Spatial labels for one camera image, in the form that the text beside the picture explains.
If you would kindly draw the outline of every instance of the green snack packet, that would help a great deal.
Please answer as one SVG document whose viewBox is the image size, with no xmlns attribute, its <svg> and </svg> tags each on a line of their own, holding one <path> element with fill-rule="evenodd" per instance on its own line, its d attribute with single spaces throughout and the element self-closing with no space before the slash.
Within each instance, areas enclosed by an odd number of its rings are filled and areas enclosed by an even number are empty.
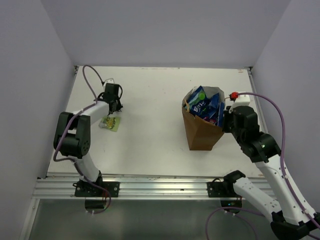
<svg viewBox="0 0 320 240">
<path fill-rule="evenodd" d="M 101 119 L 101 122 L 99 123 L 99 127 L 103 129 L 109 129 L 112 132 L 118 131 L 120 124 L 120 117 L 110 117 L 110 116 L 104 116 Z"/>
</svg>

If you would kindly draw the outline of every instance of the brown paper bag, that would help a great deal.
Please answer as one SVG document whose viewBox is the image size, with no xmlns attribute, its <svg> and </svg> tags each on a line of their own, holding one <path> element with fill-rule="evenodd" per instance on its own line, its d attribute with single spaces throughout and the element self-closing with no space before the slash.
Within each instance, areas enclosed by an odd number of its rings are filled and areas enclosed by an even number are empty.
<svg viewBox="0 0 320 240">
<path fill-rule="evenodd" d="M 195 89 L 197 89 L 197 87 L 191 90 L 184 97 L 184 99 L 187 100 Z M 224 92 L 220 88 L 204 86 L 203 89 L 208 98 L 219 92 L 220 102 L 225 101 Z M 184 108 L 186 105 L 184 99 L 182 101 L 182 116 L 189 149 L 211 151 L 213 146 L 224 134 L 222 128 L 219 126 L 215 126 L 213 123 L 205 121 L 198 116 L 193 116 L 191 113 L 187 112 L 187 110 Z"/>
</svg>

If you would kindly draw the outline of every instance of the cable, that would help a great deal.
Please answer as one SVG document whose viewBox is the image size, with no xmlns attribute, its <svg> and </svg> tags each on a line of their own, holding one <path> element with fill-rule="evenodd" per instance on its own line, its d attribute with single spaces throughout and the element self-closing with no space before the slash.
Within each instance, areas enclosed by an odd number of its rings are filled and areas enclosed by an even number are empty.
<svg viewBox="0 0 320 240">
<path fill-rule="evenodd" d="M 308 235 L 310 238 L 316 239 L 316 240 L 320 240 L 320 237 L 317 237 L 315 235 L 309 234 Z"/>
<path fill-rule="evenodd" d="M 119 100 L 120 100 L 121 97 L 122 97 L 122 94 L 124 93 L 124 90 L 122 89 L 122 86 L 121 86 L 121 85 L 119 85 L 119 88 L 121 89 L 121 94 L 120 94 L 120 97 L 119 97 Z"/>
<path fill-rule="evenodd" d="M 79 116 L 80 114 L 82 114 L 84 111 L 86 111 L 86 110 L 92 108 L 93 106 L 95 106 L 95 105 L 97 104 L 97 102 L 98 102 L 97 95 L 96 95 L 95 91 L 93 90 L 93 88 L 91 87 L 91 85 L 90 85 L 90 83 L 89 83 L 89 81 L 88 81 L 88 79 L 87 79 L 87 77 L 86 77 L 85 67 L 89 67 L 89 68 L 91 68 L 92 70 L 94 70 L 94 72 L 98 75 L 98 77 L 99 77 L 102 85 L 104 84 L 103 81 L 102 81 L 101 76 L 99 75 L 99 73 L 97 72 L 96 69 L 94 69 L 94 68 L 93 68 L 92 66 L 90 66 L 90 65 L 84 65 L 84 66 L 83 66 L 83 68 L 82 68 L 83 78 L 84 78 L 86 84 L 88 85 L 89 89 L 91 90 L 91 92 L 92 92 L 92 94 L 93 94 L 93 96 L 94 96 L 94 101 L 95 101 L 95 102 L 94 102 L 93 104 L 89 105 L 89 106 L 86 106 L 84 109 L 80 110 L 77 114 L 74 114 L 74 115 L 72 116 L 72 118 L 69 120 L 69 122 L 67 123 L 67 125 L 66 125 L 66 127 L 65 127 L 65 129 L 64 129 L 64 131 L 63 131 L 63 133 L 62 133 L 62 136 L 61 136 L 61 138 L 60 138 L 60 140 L 59 140 L 59 142 L 58 142 L 58 145 L 57 145 L 57 147 L 56 147 L 56 149 L 55 149 L 55 151 L 54 151 L 53 160 L 54 160 L 55 162 L 61 162 L 61 161 L 65 161 L 65 160 L 70 160 L 72 163 L 74 163 L 74 167 L 75 167 L 75 169 L 77 170 L 77 172 L 78 172 L 90 185 L 92 185 L 93 187 L 95 187 L 95 188 L 97 188 L 97 189 L 100 189 L 100 190 L 102 190 L 102 191 L 104 191 L 104 192 L 106 193 L 105 199 L 107 199 L 107 196 L 108 196 L 108 198 L 109 198 L 109 202 L 108 202 L 108 204 L 106 205 L 106 207 L 105 207 L 104 209 L 102 209 L 102 210 L 99 210 L 99 211 L 94 211 L 94 210 L 93 210 L 93 211 L 91 212 L 91 214 L 100 214 L 100 213 L 103 213 L 103 212 L 110 206 L 110 204 L 111 204 L 111 195 L 110 195 L 109 191 L 108 191 L 107 189 L 101 187 L 101 186 L 98 186 L 98 185 L 94 184 L 94 183 L 93 183 L 92 181 L 90 181 L 86 176 L 84 176 L 84 174 L 82 173 L 82 171 L 81 171 L 81 170 L 79 169 L 79 167 L 78 167 L 77 161 L 76 161 L 74 158 L 72 158 L 72 157 L 63 157 L 63 158 L 57 159 L 57 155 L 58 155 L 58 152 L 59 152 L 59 150 L 60 150 L 60 148 L 61 148 L 62 142 L 63 142 L 63 140 L 65 139 L 65 137 L 66 137 L 66 135 L 67 135 L 67 133 L 68 133 L 68 130 L 69 130 L 71 124 L 73 123 L 73 121 L 76 119 L 76 117 L 78 117 L 78 116 Z"/>
<path fill-rule="evenodd" d="M 103 101 L 103 98 L 101 98 L 103 95 L 105 94 L 105 92 L 101 92 L 98 97 L 97 97 L 97 100 L 98 101 Z"/>
<path fill-rule="evenodd" d="M 270 98 L 263 96 L 261 94 L 257 94 L 257 93 L 253 93 L 253 92 L 239 92 L 237 94 L 239 95 L 253 95 L 253 96 L 257 96 L 260 98 L 263 98 L 265 100 L 267 100 L 269 103 L 271 103 L 275 109 L 277 110 L 277 112 L 279 113 L 280 119 L 281 119 L 281 125 L 282 125 L 282 143 L 281 143 L 281 154 L 280 154 L 280 166 L 281 166 L 281 172 L 282 175 L 284 177 L 284 180 L 293 196 L 293 198 L 295 199 L 295 201 L 298 203 L 298 205 L 300 206 L 301 210 L 304 212 L 304 214 L 307 215 L 307 217 L 311 220 L 311 222 L 318 228 L 320 229 L 320 224 L 317 223 L 316 220 L 314 220 L 314 218 L 308 213 L 306 212 L 306 208 L 304 207 L 304 205 L 302 204 L 302 202 L 299 200 L 298 196 L 295 193 L 295 190 L 293 189 L 290 181 L 288 178 L 286 178 L 287 173 L 286 173 L 286 168 L 285 168 L 285 146 L 286 146 L 286 126 L 285 126 L 285 119 L 284 116 L 280 110 L 280 108 L 277 106 L 277 104 L 272 101 Z"/>
<path fill-rule="evenodd" d="M 258 216 L 264 217 L 264 215 L 262 213 L 257 212 L 257 211 L 253 211 L 253 210 L 250 210 L 250 209 L 243 209 L 241 207 L 233 207 L 233 206 L 219 207 L 216 210 L 214 210 L 212 213 L 210 213 L 210 215 L 206 219 L 206 222 L 205 222 L 205 236 L 206 236 L 207 240 L 210 240 L 209 239 L 209 233 L 208 233 L 208 224 L 209 224 L 210 218 L 213 216 L 213 214 L 215 214 L 219 210 L 230 210 L 230 209 L 240 210 L 240 211 L 243 211 L 243 212 L 247 212 L 247 213 L 251 213 L 251 214 L 254 214 L 254 215 L 258 215 Z M 251 227 L 251 229 L 254 232 L 255 239 L 257 240 L 258 239 L 258 235 L 257 235 L 257 231 L 256 231 L 255 227 L 246 218 L 244 218 L 243 216 L 238 216 L 238 215 L 235 215 L 235 214 L 234 214 L 234 216 L 244 220 Z"/>
<path fill-rule="evenodd" d="M 240 198 L 240 202 L 241 202 L 241 204 L 242 204 L 242 196 L 237 197 L 235 201 L 238 201 L 239 198 Z"/>
<path fill-rule="evenodd" d="M 219 180 L 219 182 L 221 182 L 221 180 L 220 180 L 220 178 L 215 178 L 215 179 L 213 179 L 213 183 L 215 182 L 215 181 L 218 181 Z"/>
<path fill-rule="evenodd" d="M 77 161 L 76 161 L 75 159 L 72 158 L 72 162 L 74 163 L 74 167 L 75 167 L 75 169 L 77 170 L 77 172 L 80 174 L 81 177 L 83 177 L 91 186 L 93 186 L 93 187 L 95 187 L 95 188 L 97 188 L 97 189 L 100 189 L 100 190 L 104 191 L 104 192 L 106 193 L 106 195 L 105 195 L 105 199 L 106 199 L 106 200 L 107 200 L 107 196 L 108 196 L 109 201 L 108 201 L 108 204 L 104 207 L 104 209 L 98 210 L 98 211 L 94 211 L 94 210 L 93 210 L 93 211 L 89 212 L 89 213 L 91 213 L 91 214 L 100 214 L 100 213 L 103 213 L 105 210 L 107 210 L 107 208 L 109 208 L 109 206 L 110 206 L 110 204 L 111 204 L 111 194 L 110 194 L 110 192 L 109 192 L 107 189 L 105 189 L 105 188 L 103 188 L 103 187 L 101 187 L 101 186 L 98 186 L 98 185 L 94 184 L 92 181 L 90 181 L 90 180 L 81 172 L 81 170 L 79 169 L 79 167 L 78 167 L 78 165 L 77 165 Z"/>
<path fill-rule="evenodd" d="M 97 70 L 96 70 L 93 66 L 90 66 L 90 65 L 84 65 L 84 66 L 82 67 L 82 75 L 83 75 L 83 78 L 84 78 L 84 80 L 86 81 L 86 83 L 88 84 L 87 76 L 86 76 L 86 73 L 85 73 L 85 68 L 86 68 L 86 67 L 91 68 L 91 69 L 97 74 L 97 76 L 98 76 L 99 79 L 100 79 L 101 85 L 103 86 L 103 85 L 104 85 L 104 81 L 102 81 L 102 78 L 101 78 L 100 74 L 97 72 Z"/>
</svg>

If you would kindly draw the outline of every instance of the white tabletop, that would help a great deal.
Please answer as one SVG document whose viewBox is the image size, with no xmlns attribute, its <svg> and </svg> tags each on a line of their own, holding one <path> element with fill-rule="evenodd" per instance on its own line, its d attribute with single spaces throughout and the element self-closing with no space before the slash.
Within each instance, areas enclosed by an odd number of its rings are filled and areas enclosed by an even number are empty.
<svg viewBox="0 0 320 240">
<path fill-rule="evenodd" d="M 247 177 L 261 172 L 240 150 L 229 134 L 224 134 L 212 151 L 190 151 L 181 103 L 195 86 L 220 87 L 227 96 L 234 91 L 252 92 L 245 69 L 96 67 L 103 80 L 114 78 L 123 88 L 119 129 L 112 132 L 91 127 L 90 155 L 103 174 L 213 176 L 222 177 L 240 170 Z M 87 68 L 87 78 L 98 95 L 103 91 L 95 73 Z M 82 68 L 79 68 L 67 112 L 93 102 Z M 257 111 L 251 98 L 250 106 Z M 69 161 L 51 160 L 48 172 L 75 173 Z"/>
</svg>

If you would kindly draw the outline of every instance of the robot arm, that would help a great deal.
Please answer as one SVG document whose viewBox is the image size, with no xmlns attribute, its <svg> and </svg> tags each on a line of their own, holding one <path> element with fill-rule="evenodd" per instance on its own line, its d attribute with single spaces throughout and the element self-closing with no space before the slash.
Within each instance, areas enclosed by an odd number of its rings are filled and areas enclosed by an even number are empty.
<svg viewBox="0 0 320 240">
<path fill-rule="evenodd" d="M 58 150 L 63 156 L 71 157 L 77 171 L 81 173 L 80 180 L 83 182 L 88 179 L 90 182 L 96 183 L 97 186 L 101 184 L 101 173 L 94 165 L 89 154 L 91 125 L 105 115 L 112 114 L 122 108 L 120 103 L 121 96 L 118 96 L 119 89 L 122 91 L 121 86 L 118 84 L 106 83 L 104 92 L 99 95 L 93 106 L 86 110 L 81 110 L 81 114 L 79 114 L 79 111 L 62 112 L 59 116 L 53 146 L 57 149 L 58 143 L 62 140 Z M 68 129 L 68 133 L 62 138 L 71 118 L 74 118 L 74 120 Z"/>
<path fill-rule="evenodd" d="M 258 116 L 249 107 L 248 95 L 239 95 L 234 104 L 224 111 L 223 131 L 232 133 L 241 150 L 263 173 L 271 186 L 276 199 L 272 199 L 263 191 L 253 186 L 248 178 L 239 171 L 232 172 L 224 177 L 233 191 L 246 198 L 269 220 L 271 228 L 279 239 L 298 240 L 316 229 L 316 226 L 307 217 L 306 213 L 320 222 L 320 214 L 305 200 L 288 170 L 283 176 L 280 164 L 281 150 L 275 139 L 264 132 L 260 132 Z M 306 211 L 302 211 L 285 181 L 290 184 Z"/>
</svg>

